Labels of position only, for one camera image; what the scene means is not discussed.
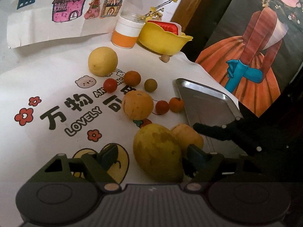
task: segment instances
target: stainless steel tray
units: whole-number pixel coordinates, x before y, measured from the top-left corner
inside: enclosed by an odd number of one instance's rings
[[[189,125],[201,123],[208,126],[221,126],[242,117],[233,100],[216,89],[192,82],[187,79],[176,79],[176,87],[184,101]],[[237,158],[245,152],[232,141],[219,141],[204,137],[205,152],[218,152],[227,158]]]

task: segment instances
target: orange label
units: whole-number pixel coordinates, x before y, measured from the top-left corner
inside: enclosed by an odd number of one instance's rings
[[[137,38],[138,37],[124,36],[114,30],[112,35],[112,43],[122,48],[132,48],[136,44]]]

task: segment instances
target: red flower print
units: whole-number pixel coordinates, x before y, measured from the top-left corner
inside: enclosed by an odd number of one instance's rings
[[[42,100],[38,96],[31,97],[31,98],[29,98],[28,101],[29,101],[28,105],[33,106],[33,107],[37,106],[40,102],[42,102]]]
[[[98,130],[89,130],[87,132],[87,139],[89,141],[97,142],[102,137],[102,134]]]
[[[16,114],[15,121],[19,122],[19,125],[24,126],[26,123],[30,123],[33,121],[33,112],[34,110],[32,108],[22,108],[20,109],[19,113]]]

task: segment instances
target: plastic jar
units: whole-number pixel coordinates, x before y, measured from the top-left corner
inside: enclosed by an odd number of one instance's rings
[[[112,34],[112,43],[123,49],[131,49],[137,42],[145,20],[140,15],[122,11]]]

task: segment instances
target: white tablecloth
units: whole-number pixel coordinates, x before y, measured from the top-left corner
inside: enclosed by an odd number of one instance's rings
[[[129,169],[122,186],[125,183],[153,183],[139,168],[132,154],[133,137],[139,128],[125,116],[122,109],[115,112],[108,107],[110,104],[103,104],[113,95],[116,95],[116,99],[122,100],[124,94],[121,90],[125,85],[120,84],[113,94],[96,94],[106,77],[93,76],[88,70],[87,59],[93,49],[100,46],[113,48],[119,58],[117,67],[119,70],[122,72],[135,70],[141,74],[142,81],[136,87],[138,90],[143,90],[146,79],[157,80],[158,89],[151,93],[156,101],[169,101],[176,96],[172,82],[177,78],[185,78],[223,91],[237,105],[234,96],[213,80],[201,66],[190,62],[183,53],[180,52],[168,63],[163,63],[158,55],[139,45],[131,50],[117,48],[110,42],[110,37],[110,34],[105,34],[90,39],[60,40],[14,49],[16,54],[14,57],[24,63],[0,75],[1,227],[12,227],[21,223],[15,206],[16,192],[57,153],[66,153],[68,157],[72,157],[82,148],[100,151],[106,144],[116,142],[123,146],[129,155]],[[3,61],[6,61],[9,54],[11,52],[2,54]],[[115,72],[111,77],[119,79],[120,74]],[[96,84],[90,88],[79,88],[75,81],[85,75],[94,78]],[[64,102],[69,97],[73,99],[74,94],[85,94],[93,103],[87,103],[81,107],[81,111],[72,110],[72,106],[69,108]],[[29,106],[29,98],[36,96],[41,102],[37,106]],[[41,119],[40,116],[57,106],[59,109],[55,112],[62,112],[66,120],[60,122],[60,117],[56,117],[56,128],[50,130],[48,118]],[[96,107],[99,107],[102,114],[96,115],[98,113]],[[23,126],[14,120],[22,108],[33,109],[33,120]],[[85,122],[81,117],[88,112],[95,114],[96,117],[90,122]],[[149,119],[169,129],[178,123],[187,122],[185,115],[172,112],[164,116],[151,114]],[[65,129],[71,130],[72,124],[77,120],[84,123],[82,129],[74,136],[69,136]],[[87,132],[95,129],[102,134],[97,142],[90,141],[87,137]]]

